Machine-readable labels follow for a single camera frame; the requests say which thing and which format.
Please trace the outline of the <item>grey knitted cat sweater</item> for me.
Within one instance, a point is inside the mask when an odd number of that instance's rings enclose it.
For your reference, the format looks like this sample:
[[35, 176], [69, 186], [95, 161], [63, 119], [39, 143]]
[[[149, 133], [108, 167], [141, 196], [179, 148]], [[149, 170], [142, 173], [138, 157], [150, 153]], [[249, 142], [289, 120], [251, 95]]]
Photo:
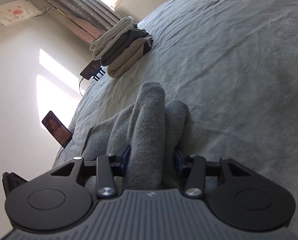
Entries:
[[126, 174], [115, 179], [118, 191], [183, 189], [185, 181], [176, 175], [173, 156], [188, 116], [186, 103], [165, 103], [161, 84], [145, 82], [135, 103], [89, 130], [82, 157], [91, 161], [130, 146]]

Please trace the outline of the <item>phone at bed edge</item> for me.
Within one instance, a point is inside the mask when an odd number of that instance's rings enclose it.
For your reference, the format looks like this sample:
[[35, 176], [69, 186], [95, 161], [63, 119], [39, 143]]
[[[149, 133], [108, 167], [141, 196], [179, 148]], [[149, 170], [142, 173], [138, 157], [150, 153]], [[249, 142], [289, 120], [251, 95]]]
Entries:
[[62, 148], [65, 148], [72, 140], [73, 134], [63, 125], [52, 111], [49, 111], [46, 114], [41, 123]]

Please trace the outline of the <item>phone on blue stand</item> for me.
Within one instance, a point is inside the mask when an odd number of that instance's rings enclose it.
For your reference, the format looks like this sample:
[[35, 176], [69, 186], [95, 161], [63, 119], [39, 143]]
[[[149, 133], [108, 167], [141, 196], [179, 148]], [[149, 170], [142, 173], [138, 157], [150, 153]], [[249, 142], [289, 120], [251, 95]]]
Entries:
[[80, 76], [86, 80], [95, 77], [102, 69], [101, 60], [92, 60], [81, 72]]

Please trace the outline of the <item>blue phone stand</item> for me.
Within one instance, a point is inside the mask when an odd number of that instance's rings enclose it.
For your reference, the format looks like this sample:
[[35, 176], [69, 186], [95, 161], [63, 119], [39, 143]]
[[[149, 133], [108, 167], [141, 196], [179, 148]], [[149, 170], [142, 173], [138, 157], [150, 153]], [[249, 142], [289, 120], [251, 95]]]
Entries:
[[93, 73], [92, 78], [97, 82], [106, 74], [102, 67], [97, 68], [97, 70]]

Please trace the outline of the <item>grey bed sheet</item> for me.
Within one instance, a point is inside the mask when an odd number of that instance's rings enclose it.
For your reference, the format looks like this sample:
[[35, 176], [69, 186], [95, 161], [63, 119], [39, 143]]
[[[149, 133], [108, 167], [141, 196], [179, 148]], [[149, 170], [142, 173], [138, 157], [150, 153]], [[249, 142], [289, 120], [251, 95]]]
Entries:
[[298, 236], [298, 0], [168, 0], [139, 27], [152, 50], [121, 77], [89, 85], [54, 164], [80, 154], [93, 125], [156, 81], [166, 101], [189, 107], [182, 149], [233, 158], [288, 189]]

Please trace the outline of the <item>tan folded garment bottom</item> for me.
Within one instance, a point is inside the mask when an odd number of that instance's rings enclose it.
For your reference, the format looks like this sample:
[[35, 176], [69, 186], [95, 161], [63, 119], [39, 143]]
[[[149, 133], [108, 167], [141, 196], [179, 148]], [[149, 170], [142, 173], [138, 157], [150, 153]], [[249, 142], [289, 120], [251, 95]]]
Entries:
[[107, 66], [106, 72], [112, 78], [122, 76], [129, 70], [139, 59], [146, 55], [153, 44], [153, 37], [148, 35], [138, 38], [125, 48], [112, 63]]

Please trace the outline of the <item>pink hanging garment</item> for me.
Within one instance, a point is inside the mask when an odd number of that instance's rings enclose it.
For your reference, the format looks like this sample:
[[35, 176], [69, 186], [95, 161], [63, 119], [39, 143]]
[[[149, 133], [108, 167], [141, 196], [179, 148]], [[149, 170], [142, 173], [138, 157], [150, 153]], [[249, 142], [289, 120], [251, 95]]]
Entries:
[[73, 15], [66, 15], [64, 17], [64, 25], [88, 44], [92, 44], [93, 41], [102, 35], [102, 32], [90, 22]]

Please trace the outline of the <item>dark grey folded garment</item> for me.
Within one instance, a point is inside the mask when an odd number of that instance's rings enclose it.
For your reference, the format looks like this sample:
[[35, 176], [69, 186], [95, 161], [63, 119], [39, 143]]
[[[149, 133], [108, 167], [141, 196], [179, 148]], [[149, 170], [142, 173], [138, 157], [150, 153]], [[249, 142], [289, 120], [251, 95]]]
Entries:
[[144, 29], [132, 29], [122, 34], [111, 48], [101, 57], [101, 65], [108, 66], [114, 61], [132, 42], [139, 38], [148, 37], [150, 34]]

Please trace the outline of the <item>cream folded garment top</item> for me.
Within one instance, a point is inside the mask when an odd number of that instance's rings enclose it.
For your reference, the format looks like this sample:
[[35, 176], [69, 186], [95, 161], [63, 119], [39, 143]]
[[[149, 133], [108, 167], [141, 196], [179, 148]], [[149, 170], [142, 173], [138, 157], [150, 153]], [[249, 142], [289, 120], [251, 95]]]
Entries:
[[105, 44], [112, 40], [120, 31], [122, 31], [125, 27], [132, 27], [134, 23], [134, 19], [131, 16], [127, 16], [122, 18], [120, 21], [116, 23], [111, 29], [106, 31], [101, 37], [95, 40], [91, 46], [90, 51], [102, 50], [105, 47]]

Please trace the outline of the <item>white air conditioner cover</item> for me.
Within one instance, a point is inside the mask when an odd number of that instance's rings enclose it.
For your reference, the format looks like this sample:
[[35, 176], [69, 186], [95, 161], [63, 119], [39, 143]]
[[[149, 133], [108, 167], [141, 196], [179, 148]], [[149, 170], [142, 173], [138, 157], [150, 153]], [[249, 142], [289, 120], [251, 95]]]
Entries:
[[0, 5], [0, 27], [9, 27], [42, 14], [30, 1], [18, 0]]

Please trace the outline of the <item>left grey curtain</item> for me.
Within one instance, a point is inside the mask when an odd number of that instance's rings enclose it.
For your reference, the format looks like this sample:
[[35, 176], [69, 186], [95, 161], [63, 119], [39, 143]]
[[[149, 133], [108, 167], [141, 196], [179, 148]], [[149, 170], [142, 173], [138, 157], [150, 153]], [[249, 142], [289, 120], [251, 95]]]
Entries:
[[93, 24], [101, 31], [111, 29], [122, 18], [101, 0], [43, 0], [65, 15], [73, 15]]

